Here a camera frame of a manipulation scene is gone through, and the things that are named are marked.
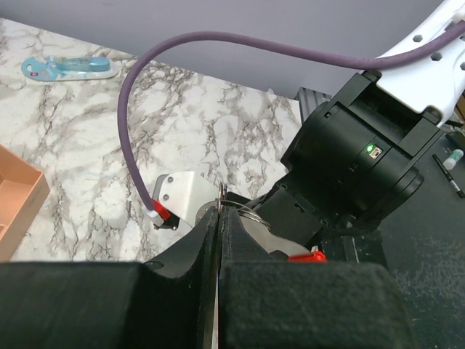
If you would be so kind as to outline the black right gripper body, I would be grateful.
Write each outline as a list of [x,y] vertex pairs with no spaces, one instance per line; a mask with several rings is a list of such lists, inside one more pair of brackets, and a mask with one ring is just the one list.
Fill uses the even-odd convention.
[[360,236],[409,199],[417,161],[439,138],[437,111],[412,111],[354,75],[302,124],[282,157],[287,173],[250,205],[272,232],[306,247]]

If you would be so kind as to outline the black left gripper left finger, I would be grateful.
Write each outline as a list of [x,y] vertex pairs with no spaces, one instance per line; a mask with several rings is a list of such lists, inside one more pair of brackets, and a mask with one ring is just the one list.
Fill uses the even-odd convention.
[[1,265],[3,348],[210,348],[219,212],[140,262]]

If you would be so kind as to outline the metal key organizer red handle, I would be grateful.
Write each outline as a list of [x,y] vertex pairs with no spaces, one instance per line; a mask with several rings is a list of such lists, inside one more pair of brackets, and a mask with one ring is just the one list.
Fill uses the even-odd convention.
[[296,242],[272,234],[271,225],[245,204],[227,200],[227,185],[219,184],[218,205],[233,206],[247,233],[269,254],[277,253],[279,258],[290,262],[327,262],[326,256],[317,248],[308,250]]

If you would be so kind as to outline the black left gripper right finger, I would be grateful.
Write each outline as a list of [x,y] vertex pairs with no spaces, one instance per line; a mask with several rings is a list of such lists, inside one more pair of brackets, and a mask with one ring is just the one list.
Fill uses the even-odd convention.
[[220,215],[219,234],[219,347],[414,346],[402,295],[384,267],[276,260],[229,207]]

